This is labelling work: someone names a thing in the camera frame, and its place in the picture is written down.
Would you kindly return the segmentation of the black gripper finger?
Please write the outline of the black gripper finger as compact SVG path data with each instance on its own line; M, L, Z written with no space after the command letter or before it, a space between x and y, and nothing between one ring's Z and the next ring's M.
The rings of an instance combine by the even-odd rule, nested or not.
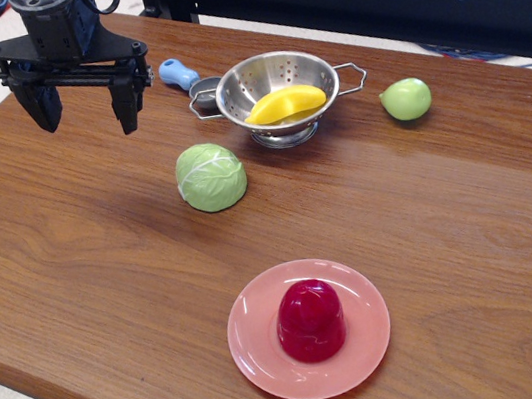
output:
M41 129L54 133L59 126L62 107L56 85L51 83L52 75L18 79L9 78L9 89Z
M143 107L144 86L132 76L116 77L108 85L113 113L122 126L124 134L131 134L138 128L138 113Z

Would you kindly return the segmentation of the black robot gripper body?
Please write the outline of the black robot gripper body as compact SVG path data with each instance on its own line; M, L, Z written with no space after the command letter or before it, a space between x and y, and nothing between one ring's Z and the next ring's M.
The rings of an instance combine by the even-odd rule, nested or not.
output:
M152 85L146 44L104 28L101 16L117 9L112 0L101 10L96 0L46 0L15 5L27 33L0 42L0 77L27 72L37 84L106 86L125 75L140 89Z

